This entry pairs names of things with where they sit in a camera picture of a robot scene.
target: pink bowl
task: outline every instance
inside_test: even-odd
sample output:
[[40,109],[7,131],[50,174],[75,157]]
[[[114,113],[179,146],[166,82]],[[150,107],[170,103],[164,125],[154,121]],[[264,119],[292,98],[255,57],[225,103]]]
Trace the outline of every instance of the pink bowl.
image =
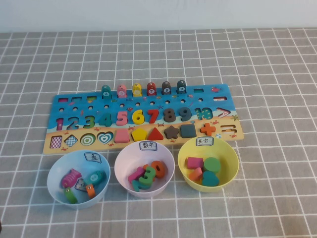
[[[165,175],[156,178],[151,188],[136,192],[128,181],[128,176],[138,167],[150,165],[154,160],[164,162]],[[137,141],[125,147],[117,156],[114,163],[114,174],[119,183],[132,195],[140,198],[150,198],[162,192],[172,179],[175,171],[175,161],[172,153],[162,144],[155,141]]]

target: light blue bowl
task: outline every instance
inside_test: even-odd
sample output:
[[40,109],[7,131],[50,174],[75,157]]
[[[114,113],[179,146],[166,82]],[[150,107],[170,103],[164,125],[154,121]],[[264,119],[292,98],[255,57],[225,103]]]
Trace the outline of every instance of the light blue bowl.
[[[71,188],[78,203],[70,204],[64,195],[61,180],[65,175],[70,173],[71,169],[79,171],[82,174],[82,179],[97,170],[106,173],[106,179],[95,186],[96,197],[89,199],[87,192],[83,191],[85,188],[80,186],[81,181],[78,180]],[[64,155],[55,162],[48,175],[48,189],[56,201],[74,209],[84,209],[95,205],[103,198],[109,179],[110,165],[103,155],[92,150],[78,150]]]

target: plastic bowl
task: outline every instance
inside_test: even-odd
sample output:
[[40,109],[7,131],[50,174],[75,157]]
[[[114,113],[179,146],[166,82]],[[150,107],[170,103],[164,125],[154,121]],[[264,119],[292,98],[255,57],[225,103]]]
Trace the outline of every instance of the plastic bowl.
[[[106,179],[95,186],[96,197],[89,199],[87,192],[82,191],[85,190],[85,188],[80,186],[81,182],[78,180],[78,184],[76,183],[71,188],[78,203],[70,204],[64,194],[61,180],[66,174],[70,173],[71,169],[79,171],[82,174],[83,179],[94,171],[102,170],[106,173]],[[74,209],[84,209],[95,205],[103,198],[106,193],[109,179],[110,165],[103,155],[92,150],[78,150],[64,155],[55,162],[48,175],[48,189],[50,195],[56,201]]]
[[[165,175],[155,178],[151,188],[143,192],[136,192],[128,181],[128,176],[138,167],[150,165],[153,161],[164,162]],[[175,161],[172,153],[162,144],[155,141],[137,141],[125,147],[117,156],[114,163],[114,174],[118,182],[132,195],[140,198],[150,198],[162,192],[172,179],[175,171]]]
[[[219,185],[215,187],[202,186],[188,178],[193,171],[186,166],[187,157],[208,157],[219,159],[221,170],[216,174]],[[239,170],[239,159],[234,149],[225,141],[212,136],[196,137],[188,140],[179,150],[178,165],[186,182],[194,189],[201,192],[217,192],[230,183]]]

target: red triangle block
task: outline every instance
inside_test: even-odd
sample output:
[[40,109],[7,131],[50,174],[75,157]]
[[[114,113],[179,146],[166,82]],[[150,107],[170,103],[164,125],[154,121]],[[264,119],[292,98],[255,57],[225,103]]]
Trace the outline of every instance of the red triangle block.
[[148,140],[163,140],[163,135],[159,132],[159,130],[154,127],[151,133],[148,136]]

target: wooden puzzle board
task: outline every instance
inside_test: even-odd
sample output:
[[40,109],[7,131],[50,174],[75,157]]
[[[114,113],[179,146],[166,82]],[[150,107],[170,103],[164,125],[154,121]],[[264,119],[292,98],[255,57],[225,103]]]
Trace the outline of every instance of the wooden puzzle board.
[[[212,135],[217,138],[226,141],[243,139],[239,118],[226,84],[187,86],[185,94],[177,94],[176,87],[172,87],[170,95],[162,95],[161,92],[161,88],[157,88],[156,96],[146,96],[146,89],[142,89],[142,97],[133,97],[132,90],[127,90],[127,98],[118,98],[116,91],[112,91],[112,99],[108,100],[102,99],[101,92],[56,95],[45,137],[44,153],[123,148],[134,142],[131,132],[137,128],[144,129],[149,135],[156,127],[164,137],[159,143],[182,144],[190,138],[182,138],[179,133],[177,139],[167,139],[164,130],[170,125],[180,128],[182,124],[193,124],[197,136],[203,136],[205,134],[200,129],[208,122],[216,128]],[[182,107],[188,107],[191,111],[192,116],[187,121],[182,121],[179,115],[178,111]],[[163,118],[164,110],[169,108],[175,111],[174,122],[166,122]],[[155,123],[150,124],[148,110],[153,109],[159,110],[159,116]],[[145,117],[141,125],[135,125],[132,121],[132,114],[136,110],[142,110]],[[123,111],[127,112],[128,123],[117,126],[115,122],[118,112]],[[111,114],[113,123],[110,127],[99,125],[105,113]],[[119,128],[128,129],[130,142],[114,142]]]

